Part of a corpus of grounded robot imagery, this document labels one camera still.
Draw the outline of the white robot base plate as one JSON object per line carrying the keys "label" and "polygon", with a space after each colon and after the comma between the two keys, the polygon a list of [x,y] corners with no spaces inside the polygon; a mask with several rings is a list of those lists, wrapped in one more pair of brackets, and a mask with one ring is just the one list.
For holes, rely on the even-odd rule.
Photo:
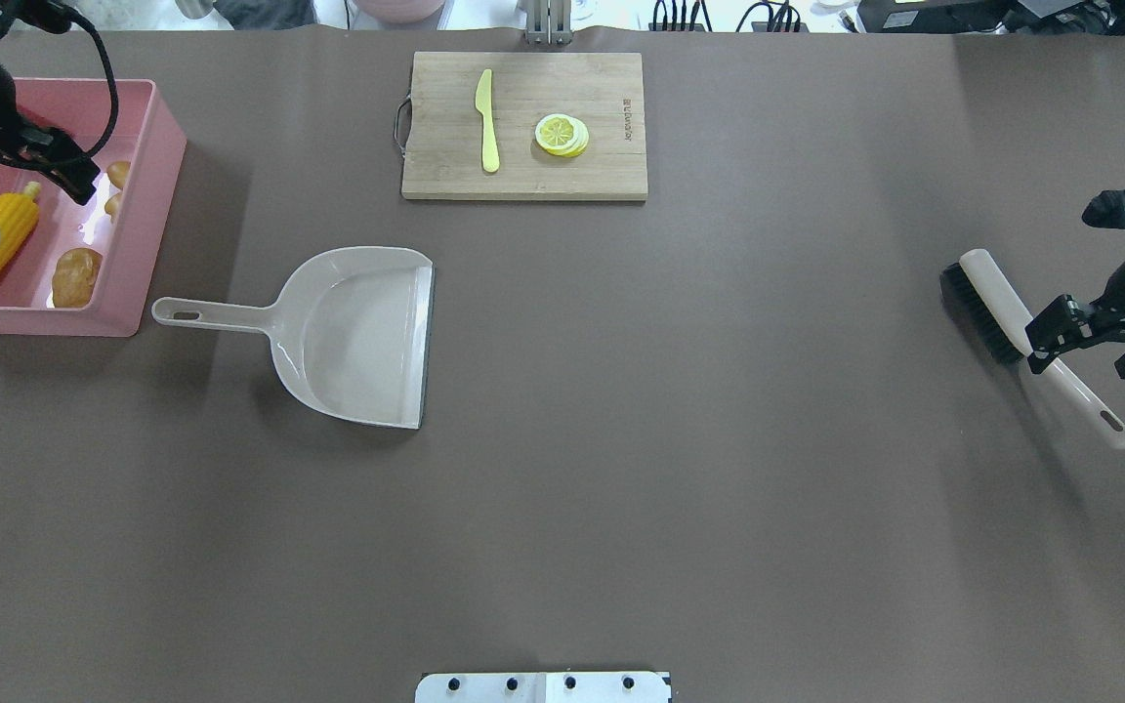
{"label": "white robot base plate", "polygon": [[669,673],[469,672],[433,673],[416,685],[415,702],[673,702]]}

